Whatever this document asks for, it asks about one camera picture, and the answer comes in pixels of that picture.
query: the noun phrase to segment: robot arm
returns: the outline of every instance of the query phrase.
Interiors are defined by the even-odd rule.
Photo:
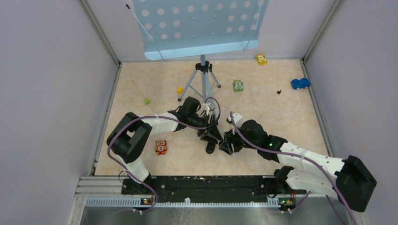
[[[184,101],[183,105],[179,106],[176,110],[156,115],[150,119],[141,119],[131,124],[116,138],[115,142],[111,146],[111,150],[117,155],[117,158],[124,163],[128,170],[137,177],[137,179],[144,181],[149,176],[149,172],[140,156],[148,137],[159,133],[175,132],[186,128],[185,125],[182,125],[177,121],[193,127],[208,127],[207,129],[198,131],[198,136],[201,140],[207,141],[212,146],[215,146],[218,141],[222,141],[222,136],[218,131],[217,126],[209,126],[209,124],[215,122],[214,114],[208,115],[207,110],[205,115],[199,116],[197,114],[197,111],[199,110],[200,102],[195,98],[188,97]],[[139,116],[132,112],[127,113],[109,135],[107,145],[110,144],[111,140],[113,140],[116,134],[120,132],[125,125],[138,117]]]
[[[277,179],[286,181],[292,189],[309,190],[341,201],[324,174],[315,165],[304,160],[304,157],[312,159],[329,174],[352,210],[365,211],[377,182],[360,159],[354,156],[342,159],[320,155],[296,146],[284,138],[268,135],[255,120],[245,120],[238,113],[234,113],[233,118],[242,135],[254,145],[302,156],[298,158],[257,150],[258,154],[267,160],[289,165],[275,171]],[[253,147],[238,135],[234,127],[224,133],[224,142],[219,145],[220,150],[231,155],[242,148]]]

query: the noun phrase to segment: beige floor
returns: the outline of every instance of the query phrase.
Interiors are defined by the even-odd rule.
[[[184,87],[194,69],[193,61],[124,63],[109,116],[105,139],[127,112],[137,115],[161,114],[174,110],[177,87]],[[212,61],[213,71],[221,88],[213,96],[222,106],[221,133],[229,130],[225,119],[230,111],[260,123],[269,134],[284,137],[308,150],[327,154],[308,90],[293,90],[290,81],[303,77],[298,60],[269,60],[259,66],[255,60]],[[234,92],[232,82],[241,80],[243,92]],[[198,90],[198,76],[192,82]],[[187,96],[200,99],[192,90]],[[151,103],[144,104],[144,98]],[[166,155],[156,155],[155,140],[167,140]],[[179,132],[151,136],[142,157],[152,175],[268,175],[282,165],[264,160],[255,150],[243,149],[232,156],[216,150],[205,152],[206,142],[196,131],[186,128]],[[101,148],[96,175],[117,175],[121,167],[108,158],[105,142]]]

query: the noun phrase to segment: green toy block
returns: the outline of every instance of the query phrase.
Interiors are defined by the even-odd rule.
[[[243,82],[240,80],[235,80],[232,86],[234,87],[234,91],[243,91]]]
[[[149,101],[148,98],[145,98],[145,99],[144,99],[144,102],[145,102],[145,105],[149,105],[149,103],[151,103],[151,101]]]

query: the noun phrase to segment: white cable tie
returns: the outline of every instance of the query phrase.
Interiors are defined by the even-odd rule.
[[[211,103],[207,103],[207,104],[206,104],[206,116],[209,115],[209,112],[210,112],[210,105],[211,105]]]
[[[156,121],[155,121],[155,123],[157,124],[157,126],[155,126],[156,127],[156,129],[155,129],[155,131],[154,131],[154,134],[156,134],[157,132],[158,132],[158,129],[159,129],[159,124],[161,123],[161,120],[160,120],[160,118],[159,118],[159,115],[158,114],[155,114],[155,116],[156,116]]]
[[[304,150],[304,153],[300,157],[301,168],[303,170],[305,170],[305,168],[304,168],[304,158],[307,156],[308,152],[309,152],[309,150]]]

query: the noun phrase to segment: light blue board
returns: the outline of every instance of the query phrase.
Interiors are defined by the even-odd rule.
[[[149,60],[255,48],[269,0],[133,0]]]

